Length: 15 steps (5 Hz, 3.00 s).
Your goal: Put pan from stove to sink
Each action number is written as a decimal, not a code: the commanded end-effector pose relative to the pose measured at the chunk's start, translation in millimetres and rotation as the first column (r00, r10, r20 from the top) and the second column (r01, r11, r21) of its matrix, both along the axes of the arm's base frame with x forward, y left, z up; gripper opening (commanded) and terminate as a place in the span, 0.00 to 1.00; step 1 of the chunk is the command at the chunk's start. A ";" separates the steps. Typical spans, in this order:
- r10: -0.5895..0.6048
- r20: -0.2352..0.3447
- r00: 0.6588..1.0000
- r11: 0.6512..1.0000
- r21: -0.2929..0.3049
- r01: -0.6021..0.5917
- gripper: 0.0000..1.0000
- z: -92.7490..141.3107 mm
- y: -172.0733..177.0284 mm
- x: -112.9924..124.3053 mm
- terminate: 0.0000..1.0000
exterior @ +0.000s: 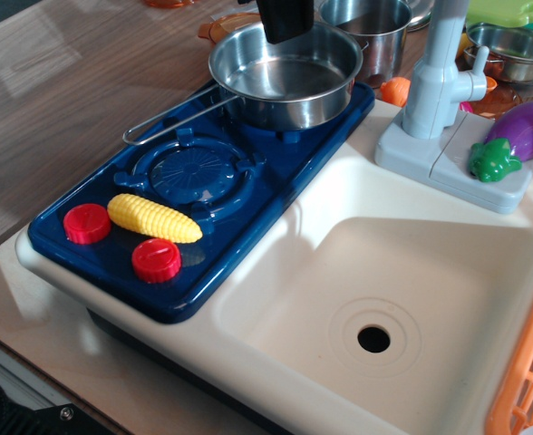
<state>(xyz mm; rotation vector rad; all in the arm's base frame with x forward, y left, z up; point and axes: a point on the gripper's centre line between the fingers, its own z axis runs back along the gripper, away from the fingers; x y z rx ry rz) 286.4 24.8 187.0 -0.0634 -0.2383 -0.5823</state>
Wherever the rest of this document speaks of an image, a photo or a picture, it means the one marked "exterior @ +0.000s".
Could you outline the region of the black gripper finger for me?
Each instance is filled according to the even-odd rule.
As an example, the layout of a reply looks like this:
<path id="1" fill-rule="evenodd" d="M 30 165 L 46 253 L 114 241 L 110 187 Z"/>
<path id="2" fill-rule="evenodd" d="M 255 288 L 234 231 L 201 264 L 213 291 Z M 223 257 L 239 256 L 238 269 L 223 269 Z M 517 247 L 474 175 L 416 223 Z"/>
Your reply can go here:
<path id="1" fill-rule="evenodd" d="M 306 34 L 314 25 L 313 0 L 258 0 L 257 7 L 270 44 Z"/>

